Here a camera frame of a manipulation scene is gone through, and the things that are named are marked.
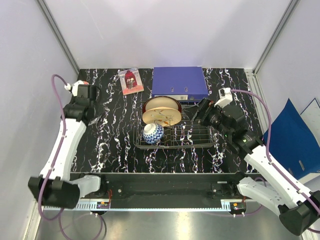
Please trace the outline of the cream floral plate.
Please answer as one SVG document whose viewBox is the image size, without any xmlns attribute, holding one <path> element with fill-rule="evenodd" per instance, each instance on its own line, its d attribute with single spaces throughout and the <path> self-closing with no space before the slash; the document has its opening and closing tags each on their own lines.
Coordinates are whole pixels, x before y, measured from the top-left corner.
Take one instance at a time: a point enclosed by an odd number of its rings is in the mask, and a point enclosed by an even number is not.
<svg viewBox="0 0 320 240">
<path fill-rule="evenodd" d="M 155 123 L 169 127 L 178 124 L 182 120 L 182 114 L 179 110 L 171 107 L 156 107 L 144 112 L 142 120 L 145 124 Z"/>
</svg>

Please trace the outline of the blue white patterned bowl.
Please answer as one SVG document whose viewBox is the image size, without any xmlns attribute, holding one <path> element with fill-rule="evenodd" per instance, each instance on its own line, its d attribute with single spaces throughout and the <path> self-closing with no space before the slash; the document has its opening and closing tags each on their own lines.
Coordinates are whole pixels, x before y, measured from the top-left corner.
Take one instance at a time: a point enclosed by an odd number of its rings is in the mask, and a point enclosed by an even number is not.
<svg viewBox="0 0 320 240">
<path fill-rule="evenodd" d="M 161 141 L 163 136 L 164 127 L 158 123 L 148 123 L 143 128 L 142 138 L 147 144 L 157 144 Z"/>
</svg>

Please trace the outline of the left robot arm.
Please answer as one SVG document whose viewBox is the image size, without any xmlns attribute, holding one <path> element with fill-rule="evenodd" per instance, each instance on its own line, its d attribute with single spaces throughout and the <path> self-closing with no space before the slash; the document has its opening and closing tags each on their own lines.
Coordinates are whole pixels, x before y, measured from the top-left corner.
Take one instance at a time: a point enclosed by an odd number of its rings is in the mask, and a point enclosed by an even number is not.
<svg viewBox="0 0 320 240">
<path fill-rule="evenodd" d="M 85 81 L 68 85 L 72 98 L 63 108 L 59 132 L 51 154 L 38 177 L 30 177 L 28 188 L 41 206 L 73 209 L 80 198 L 92 193 L 103 198 L 108 186 L 96 175 L 71 180 L 71 167 L 78 145 L 94 118 L 97 87 Z"/>
</svg>

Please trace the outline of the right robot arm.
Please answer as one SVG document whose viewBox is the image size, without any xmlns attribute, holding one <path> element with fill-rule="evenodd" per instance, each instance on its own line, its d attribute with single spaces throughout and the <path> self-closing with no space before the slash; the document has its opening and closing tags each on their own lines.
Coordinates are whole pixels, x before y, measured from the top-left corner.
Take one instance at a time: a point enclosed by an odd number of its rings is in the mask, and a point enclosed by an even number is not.
<svg viewBox="0 0 320 240">
<path fill-rule="evenodd" d="M 300 236 L 320 218 L 320 192 L 311 191 L 295 179 L 270 153 L 260 137 L 246 127 L 246 118 L 238 105 L 220 107 L 208 98 L 191 107 L 191 121 L 212 127 L 225 139 L 234 154 L 254 167 L 270 184 L 259 185 L 244 173 L 227 185 L 228 195 L 241 195 L 263 205 L 278 216 L 293 235 Z"/>
</svg>

